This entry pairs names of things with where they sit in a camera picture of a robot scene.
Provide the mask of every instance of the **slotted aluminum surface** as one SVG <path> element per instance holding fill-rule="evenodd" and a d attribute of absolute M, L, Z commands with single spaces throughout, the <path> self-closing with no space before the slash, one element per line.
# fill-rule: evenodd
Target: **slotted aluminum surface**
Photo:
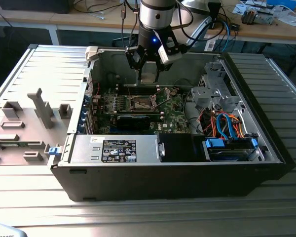
<path fill-rule="evenodd" d="M 46 166 L 0 166 L 0 222 L 29 237 L 296 237 L 296 168 L 247 197 L 73 202 Z"/>
<path fill-rule="evenodd" d="M 296 159 L 296 88 L 261 54 L 229 54 L 255 98 Z"/>

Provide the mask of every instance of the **power supply label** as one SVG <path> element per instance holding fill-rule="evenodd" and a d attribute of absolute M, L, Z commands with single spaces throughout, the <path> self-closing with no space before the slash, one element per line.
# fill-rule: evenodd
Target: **power supply label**
<path fill-rule="evenodd" d="M 136 140 L 104 140 L 102 162 L 136 162 Z"/>

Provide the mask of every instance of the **blue latch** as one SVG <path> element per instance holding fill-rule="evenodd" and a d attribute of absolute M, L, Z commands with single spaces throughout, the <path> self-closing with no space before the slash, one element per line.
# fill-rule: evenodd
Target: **blue latch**
<path fill-rule="evenodd" d="M 256 139 L 251 139 L 252 145 L 256 148 L 258 147 L 258 142 L 256 141 Z"/>
<path fill-rule="evenodd" d="M 223 140 L 218 138 L 209 138 L 205 141 L 205 144 L 207 148 L 225 147 Z"/>
<path fill-rule="evenodd" d="M 50 156 L 60 156 L 62 153 L 62 147 L 51 147 L 49 148 L 48 154 Z"/>

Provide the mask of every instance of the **blue drive bracket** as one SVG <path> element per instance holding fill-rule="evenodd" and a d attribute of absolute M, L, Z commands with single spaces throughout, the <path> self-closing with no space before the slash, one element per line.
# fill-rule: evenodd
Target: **blue drive bracket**
<path fill-rule="evenodd" d="M 218 138 L 209 138 L 205 141 L 205 144 L 207 148 L 225 147 L 223 140 Z"/>

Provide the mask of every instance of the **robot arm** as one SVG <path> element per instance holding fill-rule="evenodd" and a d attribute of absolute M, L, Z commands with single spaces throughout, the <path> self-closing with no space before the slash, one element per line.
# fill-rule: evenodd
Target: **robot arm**
<path fill-rule="evenodd" d="M 142 0 L 139 12 L 138 45 L 126 48 L 131 68 L 139 71 L 146 61 L 157 65 L 160 72 L 170 69 L 172 63 L 187 52 L 185 44 L 178 43 L 171 27 L 176 0 Z"/>

